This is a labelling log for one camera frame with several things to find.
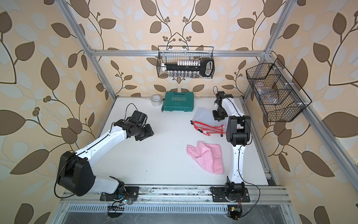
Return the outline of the clear mesh document bag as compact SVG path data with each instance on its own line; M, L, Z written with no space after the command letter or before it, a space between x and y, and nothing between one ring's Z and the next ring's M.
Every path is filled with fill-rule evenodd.
M224 120L215 120L213 110L205 107L199 107L196 110L190 123L196 131L199 131L206 136L219 134L223 137L226 134L227 125L224 123Z

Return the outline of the pink microfiber cloth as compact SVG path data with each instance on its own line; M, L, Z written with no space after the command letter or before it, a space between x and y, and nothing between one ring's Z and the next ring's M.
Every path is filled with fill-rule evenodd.
M217 144L199 142L198 145L188 145L187 154L206 172L224 174L222 149Z

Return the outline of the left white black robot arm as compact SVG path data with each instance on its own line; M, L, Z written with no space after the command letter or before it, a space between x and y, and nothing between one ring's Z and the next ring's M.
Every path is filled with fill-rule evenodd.
M106 153L126 139L133 136L136 141L142 141L153 136L151 126L146 122L147 115L136 110L132 116L114 122L109 131L84 148L62 154L55 186L60 185L78 197L97 192L116 197L123 194L124 182L113 176L96 176L92 168Z

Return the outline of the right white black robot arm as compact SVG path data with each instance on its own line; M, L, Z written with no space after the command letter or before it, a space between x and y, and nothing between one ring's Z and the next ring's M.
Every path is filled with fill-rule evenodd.
M251 139L251 118L244 115L236 105L234 97L224 91L216 94L213 118L216 121L227 120L226 139L231 146L229 184L243 184L243 159L246 146Z

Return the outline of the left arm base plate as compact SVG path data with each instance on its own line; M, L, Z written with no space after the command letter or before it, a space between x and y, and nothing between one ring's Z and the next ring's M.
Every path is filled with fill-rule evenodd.
M130 201L134 202L139 196L139 187L138 186L123 186L118 188L113 194L102 193L100 196L100 201L105 202L124 202Z

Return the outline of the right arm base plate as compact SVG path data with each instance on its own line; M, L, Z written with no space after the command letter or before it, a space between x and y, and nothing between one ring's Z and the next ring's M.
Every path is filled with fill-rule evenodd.
M210 192L215 203L239 203L240 199L242 203L251 202L247 188L243 192L227 193L224 187L210 187Z

